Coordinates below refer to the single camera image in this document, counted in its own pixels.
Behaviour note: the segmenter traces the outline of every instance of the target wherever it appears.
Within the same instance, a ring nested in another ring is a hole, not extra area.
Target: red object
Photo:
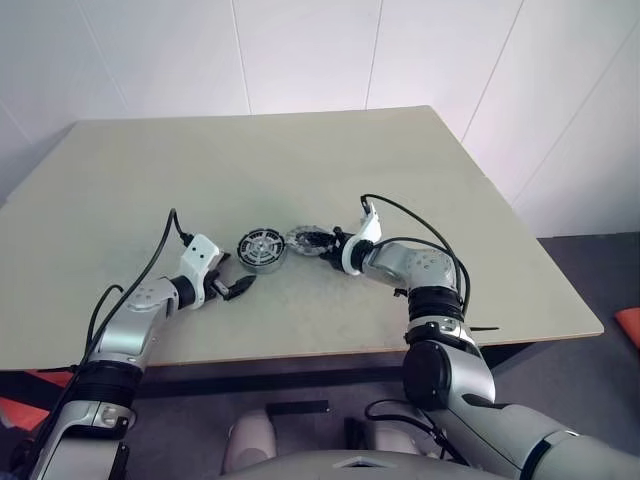
[[[28,370],[27,373],[47,382],[55,383],[63,388],[72,377],[72,374],[69,372],[39,372],[37,370]],[[23,430],[32,431],[47,418],[47,415],[49,415],[47,410],[0,397],[0,423],[4,424],[7,428],[18,427]]]
[[[640,307],[620,310],[616,313],[616,320],[629,335],[636,348],[640,349]]]

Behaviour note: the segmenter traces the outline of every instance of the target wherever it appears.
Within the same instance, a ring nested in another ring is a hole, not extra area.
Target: circular metal grille
[[[238,244],[238,258],[254,273],[270,273],[284,260],[285,242],[271,228],[258,228],[247,233]]]

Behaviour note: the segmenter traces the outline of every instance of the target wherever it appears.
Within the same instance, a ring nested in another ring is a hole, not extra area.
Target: table
[[[234,253],[256,227],[354,231],[365,192],[449,240],[471,274],[467,322],[499,327],[477,332],[481,345],[602,332],[429,107],[81,121],[0,209],[0,369],[77,362],[97,298],[135,278],[171,207],[183,228]],[[384,236],[430,238],[376,206]],[[151,275],[173,274],[182,249],[173,235]],[[402,350],[407,321],[390,288],[290,254],[243,297],[173,317],[151,363]]]

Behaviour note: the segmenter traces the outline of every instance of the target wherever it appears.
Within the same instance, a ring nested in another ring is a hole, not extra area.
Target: round metal part
[[[271,273],[282,265],[286,244],[272,228],[257,228],[247,233],[238,244],[240,263],[251,273]]]
[[[335,242],[334,235],[315,225],[303,225],[285,236],[287,245],[294,252],[307,257],[317,257],[327,252]]]

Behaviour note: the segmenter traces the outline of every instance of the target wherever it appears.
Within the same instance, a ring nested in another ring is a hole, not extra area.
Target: white wall
[[[640,230],[640,0],[0,0],[0,199],[81,118],[433,105],[539,236]]]

